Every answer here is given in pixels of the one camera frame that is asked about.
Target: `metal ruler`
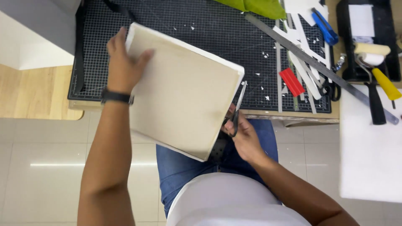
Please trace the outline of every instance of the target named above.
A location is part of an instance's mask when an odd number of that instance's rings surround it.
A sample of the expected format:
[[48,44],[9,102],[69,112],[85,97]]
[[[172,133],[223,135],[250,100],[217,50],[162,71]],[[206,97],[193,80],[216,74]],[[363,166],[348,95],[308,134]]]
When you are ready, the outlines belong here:
[[[350,83],[345,81],[343,78],[337,76],[334,72],[329,70],[326,66],[322,65],[320,62],[315,60],[314,58],[310,57],[308,54],[306,54],[303,50],[301,50],[299,47],[291,43],[289,40],[286,38],[282,37],[280,34],[276,33],[273,29],[268,27],[266,24],[264,24],[262,21],[259,19],[255,18],[251,14],[246,15],[246,20],[250,21],[252,24],[254,24],[256,27],[261,29],[263,32],[265,32],[267,35],[269,35],[271,38],[273,38],[275,41],[283,45],[286,49],[291,51],[294,55],[296,55],[299,59],[307,62],[310,66],[316,68],[319,72],[321,72],[323,75],[325,75],[327,78],[331,79],[333,82],[337,83],[340,87],[344,88],[346,91],[351,93],[353,96],[355,96],[358,100],[363,102],[365,105],[370,107],[370,100],[369,97],[366,96],[364,93],[353,87]],[[395,117],[393,114],[391,114],[389,111],[384,109],[385,113],[385,118],[392,124],[397,125],[399,123],[399,118]]]

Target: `hand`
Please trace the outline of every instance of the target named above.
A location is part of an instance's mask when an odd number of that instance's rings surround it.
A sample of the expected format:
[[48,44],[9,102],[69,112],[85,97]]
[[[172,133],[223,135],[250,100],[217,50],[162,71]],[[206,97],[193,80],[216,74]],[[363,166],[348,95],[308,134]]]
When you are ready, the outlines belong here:
[[[236,107],[234,104],[231,104],[228,113],[233,113],[235,110]],[[234,134],[233,122],[230,120],[221,129],[225,133]],[[237,134],[232,139],[239,156],[248,163],[255,162],[267,156],[261,148],[254,127],[241,112],[239,112]]]
[[107,43],[107,50],[110,55],[107,88],[113,92],[130,95],[141,78],[144,68],[152,58],[154,50],[145,50],[137,61],[133,61],[126,52],[125,34],[126,28],[122,27],[116,36]]

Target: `red scraper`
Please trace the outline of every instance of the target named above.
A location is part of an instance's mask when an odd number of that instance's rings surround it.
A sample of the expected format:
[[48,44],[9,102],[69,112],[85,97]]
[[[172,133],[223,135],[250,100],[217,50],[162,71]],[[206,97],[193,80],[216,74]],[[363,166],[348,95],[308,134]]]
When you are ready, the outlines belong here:
[[289,87],[290,92],[292,92],[294,97],[297,97],[301,93],[305,92],[303,86],[300,84],[299,80],[297,80],[295,74],[290,68],[286,68],[285,70],[279,72],[279,75],[282,77],[287,87]]

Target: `tile floor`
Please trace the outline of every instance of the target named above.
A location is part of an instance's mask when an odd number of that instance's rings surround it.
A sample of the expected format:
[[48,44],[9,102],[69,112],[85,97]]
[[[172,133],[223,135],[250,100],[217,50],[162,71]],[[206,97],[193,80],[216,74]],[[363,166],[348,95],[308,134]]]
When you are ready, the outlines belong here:
[[[100,112],[87,111],[79,121],[0,119],[0,226],[76,225],[83,164],[99,118]],[[402,225],[402,204],[339,197],[338,125],[285,129],[274,122],[274,129],[279,162],[333,197],[361,225]],[[137,137],[132,142],[134,218],[139,226],[164,225],[155,144]]]

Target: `white shirt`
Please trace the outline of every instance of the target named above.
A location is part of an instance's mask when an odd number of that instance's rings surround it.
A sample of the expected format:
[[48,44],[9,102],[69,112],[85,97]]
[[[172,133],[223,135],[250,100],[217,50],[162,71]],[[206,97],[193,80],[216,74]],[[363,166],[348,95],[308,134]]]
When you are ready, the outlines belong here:
[[310,226],[258,181],[210,173],[188,182],[173,200],[166,226]]

